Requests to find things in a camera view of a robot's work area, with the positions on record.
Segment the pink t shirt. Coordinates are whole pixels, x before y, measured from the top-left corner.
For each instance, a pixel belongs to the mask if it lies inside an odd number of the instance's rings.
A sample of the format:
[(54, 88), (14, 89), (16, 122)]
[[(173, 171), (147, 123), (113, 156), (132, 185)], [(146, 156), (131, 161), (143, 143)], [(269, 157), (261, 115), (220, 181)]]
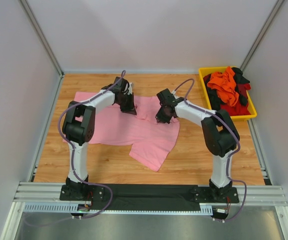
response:
[(130, 157), (157, 172), (174, 148), (180, 123), (158, 123), (157, 97), (135, 96), (136, 115), (122, 113), (117, 104), (96, 110), (94, 135), (90, 144), (131, 145)]

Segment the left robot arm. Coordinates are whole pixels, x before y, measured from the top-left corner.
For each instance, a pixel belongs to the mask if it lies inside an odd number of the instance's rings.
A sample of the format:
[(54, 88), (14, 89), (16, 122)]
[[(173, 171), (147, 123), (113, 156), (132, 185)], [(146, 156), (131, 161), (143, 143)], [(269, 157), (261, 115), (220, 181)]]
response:
[(88, 196), (97, 188), (97, 184), (88, 182), (87, 148), (95, 133), (95, 117), (104, 108), (119, 105), (120, 111), (136, 115), (132, 84), (126, 79), (116, 77), (113, 84), (103, 87), (89, 99), (71, 101), (61, 114), (58, 130), (68, 143), (70, 168), (65, 184), (62, 186), (60, 200), (88, 201)]

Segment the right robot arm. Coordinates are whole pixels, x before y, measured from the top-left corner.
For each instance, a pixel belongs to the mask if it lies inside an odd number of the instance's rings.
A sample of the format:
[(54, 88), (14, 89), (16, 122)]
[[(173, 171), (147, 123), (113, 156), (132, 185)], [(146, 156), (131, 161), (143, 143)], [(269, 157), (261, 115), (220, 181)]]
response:
[(230, 157), (239, 146), (238, 131), (225, 110), (209, 110), (196, 106), (183, 97), (177, 97), (164, 89), (157, 94), (160, 109), (155, 118), (167, 123), (174, 118), (186, 119), (200, 126), (207, 149), (213, 156), (209, 186), (194, 186), (191, 190), (198, 203), (238, 203), (237, 189), (230, 178)]

